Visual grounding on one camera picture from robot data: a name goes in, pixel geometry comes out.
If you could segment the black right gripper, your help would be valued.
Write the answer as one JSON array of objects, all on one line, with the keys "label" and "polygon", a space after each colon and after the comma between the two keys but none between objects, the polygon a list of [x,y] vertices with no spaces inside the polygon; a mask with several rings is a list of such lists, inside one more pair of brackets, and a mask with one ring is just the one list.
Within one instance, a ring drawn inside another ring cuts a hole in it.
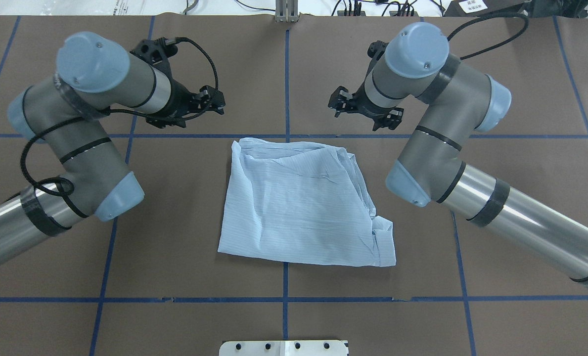
[{"label": "black right gripper", "polygon": [[351,94],[345,87],[338,87],[330,95],[328,108],[334,110],[335,118],[338,118],[342,113],[364,115],[373,120],[373,131],[380,128],[395,130],[402,123],[403,108],[398,107],[402,100],[383,95],[375,87],[372,77],[373,68],[382,58],[387,45],[387,42],[382,41],[370,44],[367,50],[370,63],[366,77],[355,93]]}]

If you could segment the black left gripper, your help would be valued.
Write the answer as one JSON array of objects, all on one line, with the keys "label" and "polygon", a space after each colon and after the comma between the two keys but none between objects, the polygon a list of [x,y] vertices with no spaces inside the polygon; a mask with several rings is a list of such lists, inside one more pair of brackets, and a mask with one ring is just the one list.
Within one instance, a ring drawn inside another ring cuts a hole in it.
[{"label": "black left gripper", "polygon": [[[169,59],[178,52],[177,46],[189,43],[208,61],[215,80],[214,86],[203,86],[197,92],[189,91],[174,79]],[[201,45],[189,38],[144,39],[131,50],[136,58],[153,70],[153,88],[141,104],[133,106],[130,113],[142,117],[159,129],[167,126],[185,128],[188,120],[196,119],[208,111],[224,114],[226,100],[219,90],[219,77],[212,57]]]}]

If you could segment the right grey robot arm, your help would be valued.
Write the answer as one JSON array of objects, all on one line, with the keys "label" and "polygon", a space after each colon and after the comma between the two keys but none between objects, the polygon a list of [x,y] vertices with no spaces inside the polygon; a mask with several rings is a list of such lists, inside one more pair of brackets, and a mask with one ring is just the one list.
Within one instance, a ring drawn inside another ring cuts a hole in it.
[{"label": "right grey robot arm", "polygon": [[436,201],[588,289],[588,227],[459,159],[472,132],[489,131],[506,116],[511,92],[451,54],[448,37],[432,23],[411,23],[390,42],[371,43],[368,56],[358,90],[338,87],[330,96],[336,116],[361,114],[373,120],[373,130],[393,130],[403,99],[427,104],[387,175],[387,189],[418,207]]}]

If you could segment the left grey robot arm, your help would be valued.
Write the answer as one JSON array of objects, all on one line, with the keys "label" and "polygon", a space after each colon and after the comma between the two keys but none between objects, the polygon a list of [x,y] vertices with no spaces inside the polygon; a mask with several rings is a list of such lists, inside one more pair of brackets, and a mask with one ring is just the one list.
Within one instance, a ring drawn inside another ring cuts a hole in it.
[{"label": "left grey robot arm", "polygon": [[27,144],[20,156],[25,189],[0,205],[0,265],[95,216],[106,222],[140,204],[144,191],[101,125],[113,113],[156,128],[185,128],[226,105],[214,86],[189,91],[169,58],[189,38],[144,39],[125,50],[93,32],[72,34],[56,71],[21,92],[7,119]]}]

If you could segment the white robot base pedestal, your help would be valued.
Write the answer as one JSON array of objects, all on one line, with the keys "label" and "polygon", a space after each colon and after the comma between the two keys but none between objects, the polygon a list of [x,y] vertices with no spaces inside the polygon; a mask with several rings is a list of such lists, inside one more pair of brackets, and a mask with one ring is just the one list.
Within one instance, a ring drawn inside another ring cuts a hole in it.
[{"label": "white robot base pedestal", "polygon": [[220,356],[348,356],[343,340],[262,340],[222,343]]}]

